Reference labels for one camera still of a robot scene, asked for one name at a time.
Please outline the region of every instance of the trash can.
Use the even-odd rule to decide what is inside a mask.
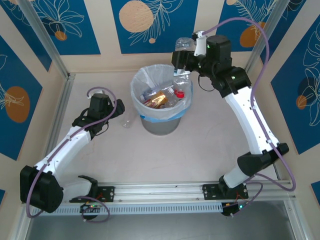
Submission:
[[[192,82],[189,75],[174,76],[174,67],[156,64],[141,68],[133,77],[130,90],[133,105],[140,115],[143,127],[150,133],[163,136],[172,133],[179,125],[181,117],[187,112],[192,103]],[[184,98],[175,106],[154,109],[141,102],[141,95],[148,89],[154,89],[169,81],[183,80],[187,84]]]

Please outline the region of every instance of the plastic bottle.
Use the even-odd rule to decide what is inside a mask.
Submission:
[[[150,99],[153,95],[157,94],[158,92],[162,91],[166,97],[170,97],[174,94],[174,84],[172,81],[166,82],[161,86],[156,86],[155,88],[149,88],[148,90],[144,91],[140,96],[140,101],[144,103],[148,99]]]
[[[186,92],[186,90],[190,87],[191,80],[189,79],[189,75],[181,75],[175,76],[173,79],[173,87],[174,90],[179,92]]]
[[[176,51],[194,51],[196,49],[195,41],[189,37],[180,37],[175,42]]]
[[[169,98],[169,101],[165,104],[166,108],[172,108],[174,107],[180,100],[182,100],[185,97],[185,92],[183,91],[176,91],[171,98]]]
[[[132,106],[124,112],[121,125],[126,129],[130,128],[137,116],[137,110]]]

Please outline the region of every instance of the trash bag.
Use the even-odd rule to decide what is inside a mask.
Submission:
[[[173,119],[181,118],[192,103],[193,86],[189,75],[174,76],[174,67],[165,64],[156,64],[142,67],[133,77],[130,89],[133,105],[141,118],[152,122],[166,122]],[[184,98],[174,107],[154,109],[143,105],[139,99],[141,94],[150,89],[161,86],[169,81],[183,80],[188,83],[185,88]]]

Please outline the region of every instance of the floor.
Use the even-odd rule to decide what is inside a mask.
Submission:
[[[126,111],[133,108],[130,82],[135,72],[79,73],[75,77],[59,135],[89,106],[88,89],[107,87],[122,99]],[[64,178],[87,175],[99,182],[163,183],[217,181],[249,151],[245,134],[229,105],[218,91],[201,90],[193,74],[193,103],[178,128],[166,136],[147,132],[136,117],[130,128],[124,116],[111,119],[106,133],[84,147],[66,168]],[[202,85],[210,89],[209,80]],[[273,166],[263,171],[276,179]]]
[[[40,216],[31,221],[26,240],[44,239],[294,240],[295,237],[283,202],[257,201],[234,218],[221,213],[114,215],[108,222],[90,224],[80,216]]]

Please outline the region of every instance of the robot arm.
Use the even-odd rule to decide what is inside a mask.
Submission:
[[[231,42],[227,37],[207,37],[202,32],[192,35],[196,41],[195,51],[175,51],[172,54],[174,75],[179,76],[196,71],[200,77],[208,77],[212,86],[234,111],[245,133],[250,152],[237,159],[236,167],[219,179],[219,189],[227,196],[233,188],[273,164],[278,156],[266,141],[261,126],[250,104],[251,82],[245,70],[232,66]],[[289,151],[286,143],[279,143],[269,129],[257,103],[255,109],[262,124],[271,136],[271,142],[283,155]]]
[[[72,138],[71,135],[90,123],[104,119],[113,109],[113,104],[108,95],[104,93],[93,94],[90,99],[90,107],[82,111],[80,116],[74,120],[69,132],[54,150],[34,167],[25,166],[21,170],[20,199],[22,202],[26,203],[31,184],[44,165],[46,165],[46,168],[36,182],[31,195],[30,204],[32,206],[52,213],[62,201],[70,201],[78,196],[97,197],[98,182],[95,179],[80,175],[72,182],[63,182],[62,175],[66,166],[76,157],[78,152],[97,136],[104,125],[109,123],[104,121],[79,131]],[[123,102],[121,99],[117,99],[116,110],[111,119],[121,115],[124,111]],[[48,159],[57,149],[59,149],[58,153],[48,162]]]

